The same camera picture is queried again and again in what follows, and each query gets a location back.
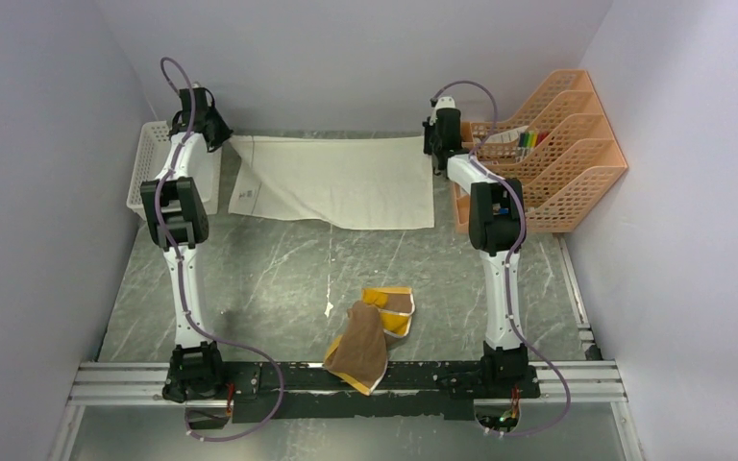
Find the cream white towel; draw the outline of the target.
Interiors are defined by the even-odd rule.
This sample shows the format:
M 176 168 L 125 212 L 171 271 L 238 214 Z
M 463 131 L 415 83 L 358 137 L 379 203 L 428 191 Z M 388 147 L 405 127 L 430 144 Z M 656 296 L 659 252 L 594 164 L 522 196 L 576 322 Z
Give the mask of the cream white towel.
M 345 230 L 434 226 L 431 159 L 422 136 L 304 139 L 236 135 L 232 214 L 320 220 Z

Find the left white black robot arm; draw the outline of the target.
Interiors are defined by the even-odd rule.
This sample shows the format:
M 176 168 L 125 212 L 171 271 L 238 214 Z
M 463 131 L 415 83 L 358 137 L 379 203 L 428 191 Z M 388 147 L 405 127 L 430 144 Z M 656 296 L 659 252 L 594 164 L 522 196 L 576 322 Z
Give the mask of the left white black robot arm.
M 165 164 L 140 185 L 139 193 L 151 239 L 168 268 L 176 313 L 175 347 L 162 396 L 184 403 L 215 399 L 228 384 L 221 352 L 203 320 L 201 246 L 209 238 L 209 218 L 196 176 L 232 131 L 208 89 L 194 85 L 178 94 L 182 108 L 172 119 Z

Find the brown yellow towel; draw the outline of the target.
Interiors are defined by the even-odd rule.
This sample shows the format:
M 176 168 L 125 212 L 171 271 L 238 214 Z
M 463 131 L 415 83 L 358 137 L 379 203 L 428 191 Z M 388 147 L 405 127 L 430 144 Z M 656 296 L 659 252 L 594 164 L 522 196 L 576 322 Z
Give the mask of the brown yellow towel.
M 364 288 L 325 352 L 324 369 L 362 395 L 373 394 L 386 374 L 389 350 L 408 337 L 415 311 L 410 287 Z

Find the orange file organizer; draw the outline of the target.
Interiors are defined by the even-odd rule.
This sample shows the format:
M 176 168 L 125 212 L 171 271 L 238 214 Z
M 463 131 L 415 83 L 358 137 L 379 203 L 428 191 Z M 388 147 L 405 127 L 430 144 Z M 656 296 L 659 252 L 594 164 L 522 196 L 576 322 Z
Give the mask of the orange file organizer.
M 527 126 L 549 135 L 518 161 L 518 143 L 486 143 Z M 529 230 L 569 233 L 627 171 L 628 165 L 587 71 L 552 72 L 503 122 L 464 120 L 463 146 L 476 148 L 494 173 L 523 185 Z

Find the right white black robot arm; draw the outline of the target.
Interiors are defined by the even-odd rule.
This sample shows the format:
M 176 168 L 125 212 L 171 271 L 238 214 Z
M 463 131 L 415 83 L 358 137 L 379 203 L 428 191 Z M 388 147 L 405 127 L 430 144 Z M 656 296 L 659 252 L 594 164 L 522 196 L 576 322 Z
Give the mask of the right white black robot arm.
M 424 153 L 469 198 L 467 234 L 484 272 L 487 321 L 479 369 L 456 383 L 475 379 L 488 396 L 501 398 L 529 367 L 516 281 L 526 234 L 521 185 L 496 176 L 462 147 L 460 110 L 453 102 L 437 102 L 423 126 Z

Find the white plastic basket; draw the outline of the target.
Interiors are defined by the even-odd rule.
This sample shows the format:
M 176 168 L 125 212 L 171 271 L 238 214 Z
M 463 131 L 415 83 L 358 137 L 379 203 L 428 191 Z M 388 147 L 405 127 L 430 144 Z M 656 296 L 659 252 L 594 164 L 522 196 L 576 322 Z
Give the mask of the white plastic basket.
M 146 215 L 139 188 L 143 182 L 154 180 L 165 166 L 171 150 L 169 131 L 170 126 L 166 121 L 145 123 L 141 128 L 126 206 L 142 221 L 146 220 Z M 195 155 L 192 158 L 197 170 L 192 171 L 190 176 L 196 182 L 208 215 L 216 214 L 219 208 L 222 152 L 223 150 L 219 148 L 213 153 Z

